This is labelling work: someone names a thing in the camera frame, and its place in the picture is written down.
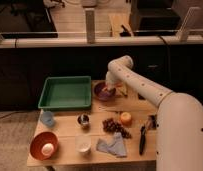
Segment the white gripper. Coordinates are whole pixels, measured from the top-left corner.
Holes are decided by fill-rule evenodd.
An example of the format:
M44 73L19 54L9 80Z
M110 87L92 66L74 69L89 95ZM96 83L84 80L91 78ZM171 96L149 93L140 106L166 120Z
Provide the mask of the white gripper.
M106 86L108 90L114 89L118 82L119 79L116 76L114 76L110 71L106 73Z

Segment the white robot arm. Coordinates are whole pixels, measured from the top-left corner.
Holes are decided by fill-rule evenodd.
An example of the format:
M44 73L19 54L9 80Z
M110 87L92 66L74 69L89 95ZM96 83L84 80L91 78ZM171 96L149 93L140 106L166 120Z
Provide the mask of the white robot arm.
M131 70L125 55L108 63L109 90L125 82L157 107L156 171L203 171L203 105Z

